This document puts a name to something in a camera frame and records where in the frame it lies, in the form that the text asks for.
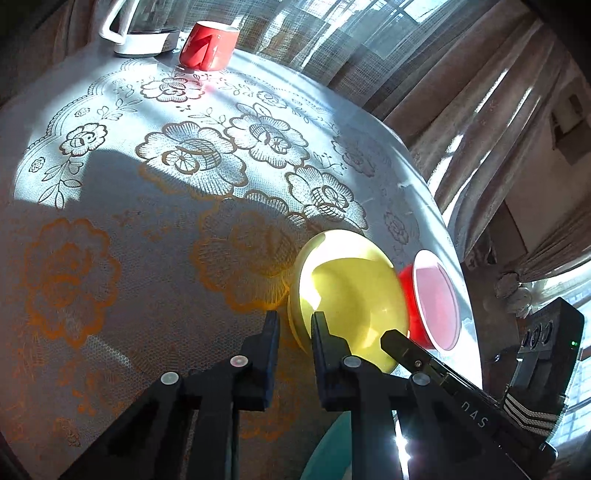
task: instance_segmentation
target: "kettle handle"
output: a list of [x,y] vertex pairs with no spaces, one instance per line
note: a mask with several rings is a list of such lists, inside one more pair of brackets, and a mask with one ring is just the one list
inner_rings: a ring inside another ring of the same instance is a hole
[[102,23],[99,30],[99,35],[101,37],[111,40],[111,42],[119,45],[125,43],[125,37],[127,36],[127,31],[131,25],[131,20],[133,19],[135,10],[138,8],[140,2],[140,0],[130,0],[129,5],[127,5],[127,8],[125,8],[119,19],[119,32],[117,33],[111,30],[111,24],[126,1],[128,0],[115,0],[112,3],[107,11],[105,21]]

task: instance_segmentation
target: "round table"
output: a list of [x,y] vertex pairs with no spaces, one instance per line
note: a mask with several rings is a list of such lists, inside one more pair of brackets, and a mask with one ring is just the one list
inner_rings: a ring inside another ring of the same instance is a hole
[[237,352],[267,309],[275,396],[241,417],[241,478],[299,478],[335,415],[285,304],[298,250],[326,229],[365,235],[398,270],[422,248],[443,260],[462,315],[443,360],[479,385],[457,256],[400,139],[270,61],[175,59],[97,41],[0,111],[0,430],[33,478],[56,478],[164,371]]

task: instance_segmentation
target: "teal plate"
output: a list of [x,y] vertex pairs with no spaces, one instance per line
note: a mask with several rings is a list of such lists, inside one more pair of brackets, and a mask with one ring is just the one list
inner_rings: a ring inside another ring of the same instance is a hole
[[342,480],[351,457],[351,412],[346,411],[324,434],[300,480]]

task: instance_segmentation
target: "white stripe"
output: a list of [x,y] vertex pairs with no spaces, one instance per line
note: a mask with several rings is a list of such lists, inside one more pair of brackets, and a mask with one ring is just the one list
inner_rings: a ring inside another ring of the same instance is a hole
[[519,401],[517,401],[514,397],[511,396],[510,393],[507,394],[507,398],[510,399],[514,404],[519,405],[519,409],[523,411],[529,417],[537,417],[539,419],[546,419],[549,421],[556,421],[558,420],[558,415],[553,415],[551,413],[544,413],[540,411],[531,411],[524,407]]
[[524,416],[519,410],[517,410],[510,403],[505,404],[505,411],[507,411],[507,412],[511,411],[511,413],[513,415],[517,415],[519,417],[519,420],[521,421],[521,423],[523,423],[524,425],[541,427],[541,428],[547,429],[548,432],[551,432],[552,429],[554,428],[554,425],[556,425],[555,423],[550,423],[547,421],[531,420],[531,419],[527,418],[526,416]]
[[518,425],[519,425],[521,428],[523,428],[524,430],[528,430],[529,432],[536,433],[536,434],[538,434],[538,435],[540,435],[540,436],[542,436],[542,437],[548,437],[548,435],[549,435],[549,432],[548,432],[548,431],[546,431],[546,430],[540,430],[540,429],[536,429],[536,428],[533,428],[533,427],[528,427],[527,425],[523,425],[523,424],[520,422],[520,420],[519,420],[517,417],[515,417],[515,416],[514,416],[514,415],[513,415],[513,414],[512,414],[510,411],[508,411],[507,409],[505,409],[505,411],[506,411],[506,413],[507,413],[507,414],[508,414],[508,415],[509,415],[509,416],[510,416],[510,417],[511,417],[513,420],[515,420],[515,421],[517,422],[517,424],[518,424]]

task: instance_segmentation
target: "screw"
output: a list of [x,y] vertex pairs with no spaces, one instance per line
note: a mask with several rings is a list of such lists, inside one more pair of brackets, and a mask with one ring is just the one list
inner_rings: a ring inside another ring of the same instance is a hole
[[164,385],[174,385],[176,382],[178,382],[178,373],[166,372],[162,375],[162,377],[160,377],[160,381]]
[[358,368],[361,367],[361,359],[357,356],[346,356],[343,360],[343,363],[345,364],[346,367],[349,368]]
[[413,375],[413,382],[422,387],[424,387],[425,385],[429,385],[430,381],[431,379],[429,378],[429,376],[427,374],[424,374],[423,372],[419,372]]
[[248,363],[248,357],[244,355],[235,355],[230,359],[230,365],[233,367],[244,367]]

